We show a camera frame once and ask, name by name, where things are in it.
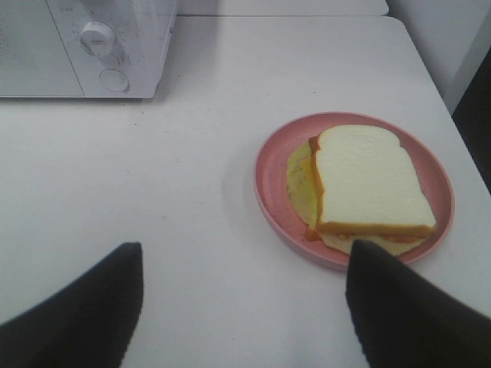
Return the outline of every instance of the white table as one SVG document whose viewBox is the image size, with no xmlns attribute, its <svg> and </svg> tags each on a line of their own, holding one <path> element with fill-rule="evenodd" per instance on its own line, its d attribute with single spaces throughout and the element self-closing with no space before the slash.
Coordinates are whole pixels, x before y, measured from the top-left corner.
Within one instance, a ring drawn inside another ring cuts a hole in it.
<svg viewBox="0 0 491 368">
<path fill-rule="evenodd" d="M 447 169 L 453 227 L 413 267 L 491 315 L 491 201 L 403 25 L 384 17 L 178 18 L 154 100 L 0 101 L 0 322 L 124 241 L 145 296 L 123 367 L 367 366 L 345 274 L 287 247 L 252 190 L 281 124 L 366 113 Z"/>
<path fill-rule="evenodd" d="M 386 15 L 385 0 L 180 0 L 181 15 Z"/>
</svg>

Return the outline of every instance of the microwave door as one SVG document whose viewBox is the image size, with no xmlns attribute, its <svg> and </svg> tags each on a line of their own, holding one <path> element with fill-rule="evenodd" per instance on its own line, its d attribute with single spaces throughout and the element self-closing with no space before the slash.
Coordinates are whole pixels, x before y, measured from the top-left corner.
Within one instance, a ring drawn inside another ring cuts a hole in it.
<svg viewBox="0 0 491 368">
<path fill-rule="evenodd" d="M 45 0 L 0 0 L 0 97 L 83 97 Z"/>
</svg>

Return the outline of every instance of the microwave button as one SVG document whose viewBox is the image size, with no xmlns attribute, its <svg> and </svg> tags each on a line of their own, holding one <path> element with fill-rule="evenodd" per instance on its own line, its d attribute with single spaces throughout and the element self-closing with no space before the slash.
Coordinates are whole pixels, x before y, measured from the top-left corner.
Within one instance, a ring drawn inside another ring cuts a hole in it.
<svg viewBox="0 0 491 368">
<path fill-rule="evenodd" d="M 106 69 L 105 71 L 101 71 L 99 81 L 101 81 L 102 85 L 108 90 L 113 92 L 124 92 L 130 89 L 128 77 L 116 69 Z"/>
<path fill-rule="evenodd" d="M 89 21 L 80 33 L 80 42 L 85 51 L 100 59 L 108 57 L 116 48 L 116 34 L 100 21 Z"/>
</svg>

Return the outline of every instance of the white bread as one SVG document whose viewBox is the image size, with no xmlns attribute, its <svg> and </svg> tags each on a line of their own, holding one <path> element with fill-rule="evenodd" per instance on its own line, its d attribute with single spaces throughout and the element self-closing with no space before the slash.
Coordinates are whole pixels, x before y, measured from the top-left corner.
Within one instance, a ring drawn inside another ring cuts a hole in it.
<svg viewBox="0 0 491 368">
<path fill-rule="evenodd" d="M 436 220 L 392 132 L 341 125 L 310 140 L 320 234 L 428 236 Z"/>
</svg>

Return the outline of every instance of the microwave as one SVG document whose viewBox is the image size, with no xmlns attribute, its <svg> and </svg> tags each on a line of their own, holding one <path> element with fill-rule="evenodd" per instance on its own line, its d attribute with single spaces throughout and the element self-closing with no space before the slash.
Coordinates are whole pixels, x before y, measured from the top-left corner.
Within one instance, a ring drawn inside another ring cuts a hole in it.
<svg viewBox="0 0 491 368">
<path fill-rule="evenodd" d="M 0 97 L 153 97 L 177 0 L 0 0 Z"/>
</svg>

